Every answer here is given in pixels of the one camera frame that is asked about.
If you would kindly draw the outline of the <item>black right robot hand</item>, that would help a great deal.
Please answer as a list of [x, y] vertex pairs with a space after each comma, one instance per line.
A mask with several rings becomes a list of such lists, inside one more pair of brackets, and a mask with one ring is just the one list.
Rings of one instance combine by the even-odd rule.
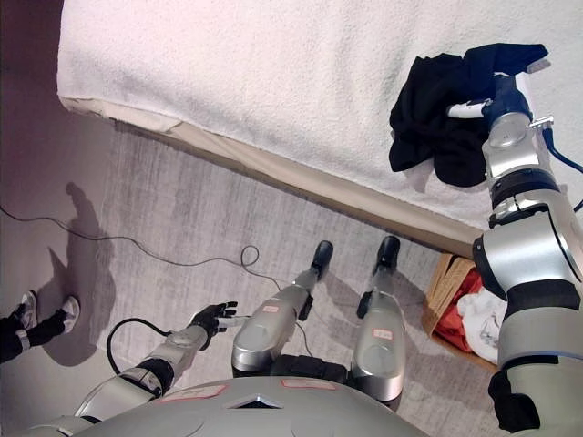
[[493, 97], [473, 99], [464, 104], [449, 106], [446, 115], [458, 119], [483, 118], [492, 126], [500, 117], [518, 113], [534, 120], [531, 111], [532, 98], [529, 90], [529, 73], [510, 76], [496, 72], [493, 76], [495, 95]]

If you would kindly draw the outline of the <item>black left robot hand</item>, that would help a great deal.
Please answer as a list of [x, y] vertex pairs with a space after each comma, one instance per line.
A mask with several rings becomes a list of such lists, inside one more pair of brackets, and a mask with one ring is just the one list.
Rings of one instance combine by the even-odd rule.
[[212, 338], [218, 333], [242, 326], [250, 318], [248, 315], [238, 315], [237, 307], [237, 301], [211, 304], [193, 316], [189, 325], [199, 326], [207, 334], [207, 339], [199, 348], [199, 351], [206, 350]]

